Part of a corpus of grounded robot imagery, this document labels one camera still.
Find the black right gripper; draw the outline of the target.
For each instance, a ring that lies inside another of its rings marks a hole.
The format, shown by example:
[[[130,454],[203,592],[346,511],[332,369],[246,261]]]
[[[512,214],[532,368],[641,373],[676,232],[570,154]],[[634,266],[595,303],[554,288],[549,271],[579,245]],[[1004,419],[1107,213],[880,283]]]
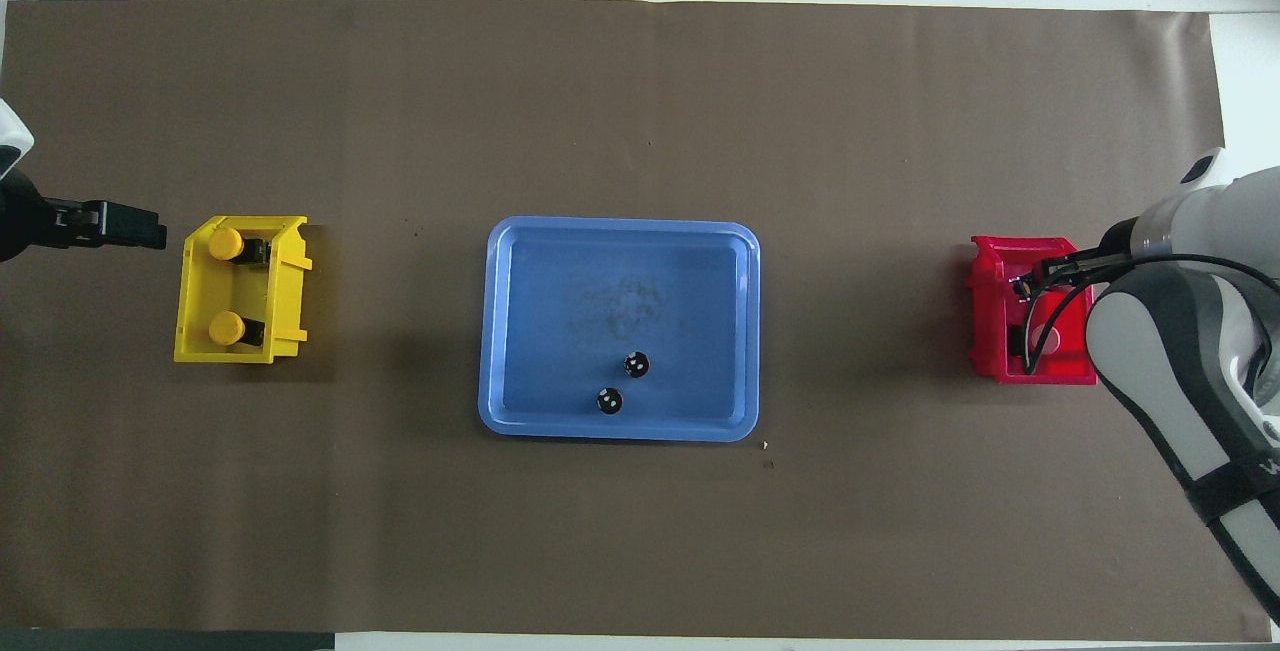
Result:
[[[1125,247],[1106,249],[1101,246],[1079,253],[1048,256],[1042,260],[1039,267],[1012,278],[1012,292],[1059,292],[1061,288],[1074,286],[1075,281],[1083,281],[1092,274],[1106,272],[1132,260],[1133,255]]]

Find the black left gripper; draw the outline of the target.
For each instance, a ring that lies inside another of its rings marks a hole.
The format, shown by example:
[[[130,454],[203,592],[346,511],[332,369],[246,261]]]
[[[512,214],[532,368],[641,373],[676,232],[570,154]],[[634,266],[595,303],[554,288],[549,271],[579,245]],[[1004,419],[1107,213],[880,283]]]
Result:
[[[45,230],[45,246],[55,249],[69,247],[143,247],[165,249],[166,226],[156,212],[136,206],[110,203],[104,200],[45,200],[52,208],[52,221]],[[106,240],[102,235],[104,226]]]

